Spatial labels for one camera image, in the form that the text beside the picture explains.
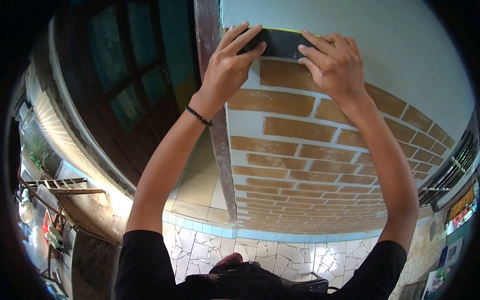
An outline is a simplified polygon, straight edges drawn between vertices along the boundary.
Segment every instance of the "door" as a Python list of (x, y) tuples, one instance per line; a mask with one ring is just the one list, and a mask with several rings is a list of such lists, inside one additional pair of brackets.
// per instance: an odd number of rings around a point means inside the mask
[[(112, 158), (119, 157), (112, 152), (122, 152), (126, 159), (112, 161), (136, 185), (180, 116), (167, 72), (158, 1), (88, 0), (74, 5), (72, 16), (79, 59), (73, 64), (82, 84), (71, 85), (87, 90), (82, 97), (71, 91), (73, 101), (105, 153)], [(99, 124), (106, 133), (91, 128)], [(104, 148), (105, 135), (117, 147), (110, 143)]]

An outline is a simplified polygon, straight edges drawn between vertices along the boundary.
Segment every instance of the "glass pane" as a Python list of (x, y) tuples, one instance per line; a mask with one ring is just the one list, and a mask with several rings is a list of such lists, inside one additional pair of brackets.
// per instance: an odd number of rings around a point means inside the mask
[(138, 66), (142, 67), (156, 58), (148, 4), (128, 2), (128, 19), (133, 52)]
[(148, 100), (152, 105), (155, 104), (158, 100), (160, 100), (167, 92), (167, 89), (163, 84), (162, 71), (160, 70), (160, 66), (155, 67), (154, 69), (147, 72), (147, 74), (142, 77), (142, 80), (144, 82)]
[(117, 28), (115, 6), (88, 21), (88, 39), (98, 76), (107, 91), (128, 76)]
[(144, 115), (131, 85), (113, 98), (110, 105), (126, 132), (129, 132)]

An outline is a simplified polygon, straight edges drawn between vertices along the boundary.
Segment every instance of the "tiled wall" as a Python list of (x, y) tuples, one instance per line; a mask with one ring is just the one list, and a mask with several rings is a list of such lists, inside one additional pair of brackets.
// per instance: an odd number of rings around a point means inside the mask
[[(428, 112), (365, 86), (420, 186), (448, 158), (455, 141)], [(254, 62), (227, 108), (241, 227), (297, 233), (383, 227), (386, 208), (368, 149), (306, 67)], [(420, 217), (431, 212), (423, 208)]]

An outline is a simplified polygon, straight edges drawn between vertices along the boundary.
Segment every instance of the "wooden door frame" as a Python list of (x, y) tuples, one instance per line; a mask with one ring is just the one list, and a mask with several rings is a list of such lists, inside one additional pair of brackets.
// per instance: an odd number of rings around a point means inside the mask
[[(193, 0), (198, 64), (203, 82), (210, 57), (220, 43), (220, 0)], [(237, 205), (233, 188), (233, 175), (227, 136), (225, 107), (212, 119), (210, 127), (213, 152), (227, 204), (231, 224), (237, 224)]]

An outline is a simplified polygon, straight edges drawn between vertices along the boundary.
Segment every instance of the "floor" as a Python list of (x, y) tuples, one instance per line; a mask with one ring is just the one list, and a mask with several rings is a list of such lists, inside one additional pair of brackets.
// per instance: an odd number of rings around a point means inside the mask
[(208, 129), (192, 151), (164, 210), (211, 225), (230, 224)]
[[(415, 283), (440, 257), (446, 232), (442, 216), (415, 230), (407, 263), (389, 299), (398, 299), (403, 286)], [(192, 274), (206, 274), (225, 256), (238, 252), (244, 261), (285, 279), (311, 280), (311, 271), (342, 287), (370, 253), (377, 238), (330, 243), (283, 243), (245, 238), (228, 239), (163, 223), (163, 236), (177, 283)]]

